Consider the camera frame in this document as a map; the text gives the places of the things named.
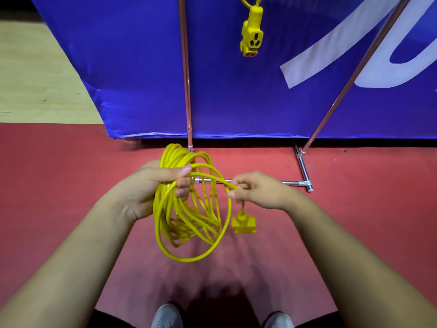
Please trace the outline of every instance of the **person's right hand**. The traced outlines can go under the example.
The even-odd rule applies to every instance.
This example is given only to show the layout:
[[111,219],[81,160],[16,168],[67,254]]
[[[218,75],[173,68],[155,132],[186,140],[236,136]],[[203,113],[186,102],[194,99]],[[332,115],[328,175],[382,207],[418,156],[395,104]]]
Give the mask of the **person's right hand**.
[[249,201],[263,208],[285,210],[287,201],[296,190],[259,171],[240,174],[232,179],[240,190],[229,191],[228,196],[238,201]]

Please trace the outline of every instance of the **blue fabric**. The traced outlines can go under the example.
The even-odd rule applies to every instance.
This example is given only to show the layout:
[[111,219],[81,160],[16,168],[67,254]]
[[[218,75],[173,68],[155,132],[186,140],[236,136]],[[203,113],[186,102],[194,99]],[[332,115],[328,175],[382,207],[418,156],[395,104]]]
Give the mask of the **blue fabric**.
[[[280,66],[365,0],[263,0],[259,54],[239,50],[239,0],[186,0],[194,137],[308,137],[384,20],[337,60],[288,88]],[[186,137],[177,0],[33,0],[113,138]],[[437,37],[437,2],[390,57],[408,62]],[[437,62],[389,88],[353,85],[324,138],[437,138]]]

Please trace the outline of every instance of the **shoe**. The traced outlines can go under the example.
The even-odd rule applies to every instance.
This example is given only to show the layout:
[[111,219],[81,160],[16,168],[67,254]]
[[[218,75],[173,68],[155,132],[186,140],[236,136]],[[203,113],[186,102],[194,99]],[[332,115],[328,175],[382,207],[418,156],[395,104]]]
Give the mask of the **shoe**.
[[264,328],[293,328],[290,317],[282,312],[274,313],[265,323]]
[[162,305],[153,318],[152,328],[183,328],[182,317],[176,306],[170,303]]

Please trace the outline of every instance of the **person's left arm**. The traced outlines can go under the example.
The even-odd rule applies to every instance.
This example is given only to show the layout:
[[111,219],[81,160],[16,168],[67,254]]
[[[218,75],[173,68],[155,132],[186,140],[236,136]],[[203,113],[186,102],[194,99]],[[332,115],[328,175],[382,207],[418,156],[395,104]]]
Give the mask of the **person's left arm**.
[[134,222],[152,213],[160,182],[188,197],[190,166],[145,164],[105,194],[41,268],[0,310],[0,327],[87,325]]

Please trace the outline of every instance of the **red floor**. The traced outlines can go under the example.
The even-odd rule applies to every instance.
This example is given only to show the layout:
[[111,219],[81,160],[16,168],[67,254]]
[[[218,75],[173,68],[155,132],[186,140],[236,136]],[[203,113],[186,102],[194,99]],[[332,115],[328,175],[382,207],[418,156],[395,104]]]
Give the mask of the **red floor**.
[[[112,185],[162,149],[123,151],[103,126],[1,124],[0,304],[38,268]],[[225,177],[260,170],[301,178],[290,148],[206,149]],[[338,222],[437,304],[437,149],[310,149],[310,194]],[[329,293],[281,212],[248,206],[255,235],[231,231],[206,259],[183,264],[159,250],[152,219],[137,223],[97,308],[150,327],[159,305],[187,306],[243,289],[259,321],[274,310],[295,324],[335,310]],[[186,244],[187,254],[198,242]]]

